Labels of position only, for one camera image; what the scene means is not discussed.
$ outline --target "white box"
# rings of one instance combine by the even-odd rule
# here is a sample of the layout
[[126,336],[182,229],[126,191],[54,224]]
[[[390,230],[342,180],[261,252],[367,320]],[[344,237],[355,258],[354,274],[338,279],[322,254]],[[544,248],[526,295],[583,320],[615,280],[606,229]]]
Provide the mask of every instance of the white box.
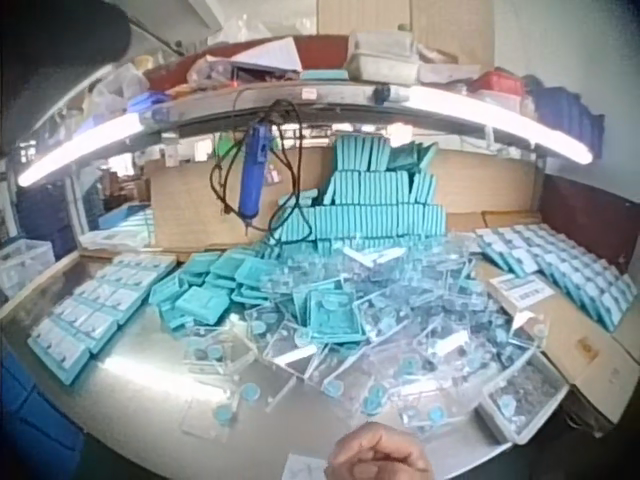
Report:
[[0,250],[0,289],[13,298],[54,263],[51,243],[18,240]]

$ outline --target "teal tray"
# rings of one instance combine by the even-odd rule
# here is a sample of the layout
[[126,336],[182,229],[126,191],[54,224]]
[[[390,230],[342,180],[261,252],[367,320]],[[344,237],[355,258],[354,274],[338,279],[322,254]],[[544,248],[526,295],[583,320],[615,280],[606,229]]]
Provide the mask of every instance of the teal tray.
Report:
[[229,297],[221,291],[191,287],[178,299],[175,308],[207,325],[215,325],[229,304]]

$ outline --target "wall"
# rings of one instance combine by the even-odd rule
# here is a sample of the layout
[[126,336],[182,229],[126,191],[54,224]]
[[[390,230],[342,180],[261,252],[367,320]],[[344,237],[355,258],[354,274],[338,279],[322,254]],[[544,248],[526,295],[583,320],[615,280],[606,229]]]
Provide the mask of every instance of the wall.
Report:
[[494,0],[495,61],[546,85],[580,93],[604,113],[601,161],[588,166],[551,160],[548,173],[640,202],[640,36],[624,1]]

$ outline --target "fluorescent light tube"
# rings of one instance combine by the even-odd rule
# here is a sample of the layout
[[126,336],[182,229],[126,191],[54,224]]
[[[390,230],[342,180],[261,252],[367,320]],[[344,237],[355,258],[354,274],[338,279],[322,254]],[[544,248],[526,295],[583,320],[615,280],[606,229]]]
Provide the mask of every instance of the fluorescent light tube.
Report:
[[22,187],[31,185],[51,172],[111,143],[144,130],[137,113],[127,113],[81,133],[45,155],[18,177]]
[[475,98],[435,88],[411,87],[409,101],[404,105],[488,125],[503,132],[518,135],[529,140],[532,145],[546,147],[583,165],[593,161],[593,155],[589,149],[569,135]]

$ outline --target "red object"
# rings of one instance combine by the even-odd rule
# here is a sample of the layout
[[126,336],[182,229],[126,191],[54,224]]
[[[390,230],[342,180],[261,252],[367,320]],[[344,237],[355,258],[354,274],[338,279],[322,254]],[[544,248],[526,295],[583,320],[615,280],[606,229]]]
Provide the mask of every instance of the red object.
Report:
[[[214,57],[231,58],[240,52],[272,40],[278,40],[278,37],[211,46],[170,64],[159,65],[147,70],[144,75],[149,81],[150,90],[164,92],[187,83],[189,69],[199,58],[207,54]],[[293,41],[298,49],[302,68],[305,70],[342,68],[347,61],[348,35],[299,35],[294,36]]]
[[524,96],[524,83],[520,78],[502,72],[487,72],[478,77],[471,84],[470,90],[493,90],[494,92],[508,93],[518,97]]

